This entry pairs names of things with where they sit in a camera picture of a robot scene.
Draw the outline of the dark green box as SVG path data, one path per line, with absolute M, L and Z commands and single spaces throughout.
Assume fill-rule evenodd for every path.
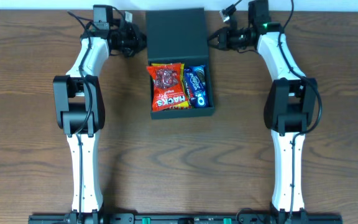
M 147 11 L 148 64 L 184 63 L 204 66 L 209 106 L 187 110 L 150 112 L 152 119 L 211 116 L 215 112 L 213 84 L 209 70 L 208 29 L 203 8 Z

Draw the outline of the blue Oreo cookie pack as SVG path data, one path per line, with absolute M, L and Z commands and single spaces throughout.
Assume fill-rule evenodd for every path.
M 208 95 L 206 91 L 206 80 L 204 76 L 204 65 L 199 66 L 191 66 L 190 72 L 195 72 L 202 84 L 204 85 L 205 91 L 199 91 L 197 93 L 193 93 L 194 106 L 195 108 L 205 108 L 209 106 L 208 103 Z

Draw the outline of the small blue Eclipse pack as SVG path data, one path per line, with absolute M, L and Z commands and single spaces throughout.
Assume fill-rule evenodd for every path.
M 187 86 L 190 88 L 192 93 L 199 91 L 205 91 L 204 85 L 195 72 L 186 72 L 184 74 Z

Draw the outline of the purple Dairy Milk bar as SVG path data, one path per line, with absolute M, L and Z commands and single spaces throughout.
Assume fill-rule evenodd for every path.
M 186 93 L 186 95 L 188 97 L 189 106 L 190 106 L 190 108 L 194 108 L 195 106 L 194 106 L 193 94 L 192 94 L 191 89 L 188 86 L 185 78 L 183 79 L 183 86 L 184 86 L 184 89 L 185 89 L 185 93 Z

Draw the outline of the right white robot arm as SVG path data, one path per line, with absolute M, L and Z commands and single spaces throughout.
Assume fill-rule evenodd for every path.
M 221 10 L 226 26 L 208 37 L 218 50 L 259 54 L 272 86 L 264 106 L 264 123 L 271 131 L 275 152 L 275 187 L 268 223 L 308 223 L 301 190 L 301 160 L 305 136 L 314 130 L 323 110 L 317 82 L 307 78 L 287 45 L 285 24 L 274 22 L 268 1 L 248 3 L 248 26 L 238 28 L 236 4 Z

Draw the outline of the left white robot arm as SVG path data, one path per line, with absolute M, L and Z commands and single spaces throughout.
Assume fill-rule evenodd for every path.
M 132 14 L 95 4 L 93 18 L 74 17 L 82 26 L 81 50 L 69 71 L 53 79 L 57 124 L 70 147 L 73 168 L 71 212 L 62 223 L 103 223 L 98 144 L 106 115 L 99 75 L 112 56 L 133 57 L 146 47 L 146 36 Z

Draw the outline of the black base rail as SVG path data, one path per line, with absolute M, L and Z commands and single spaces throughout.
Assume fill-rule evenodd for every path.
M 134 215 L 132 213 L 115 213 L 98 215 L 84 214 L 82 223 L 92 224 L 258 224 L 258 223 L 307 223 L 307 224 L 341 224 L 339 215 L 309 215 L 305 211 L 293 214 L 288 219 L 285 214 L 242 213 L 240 215 Z

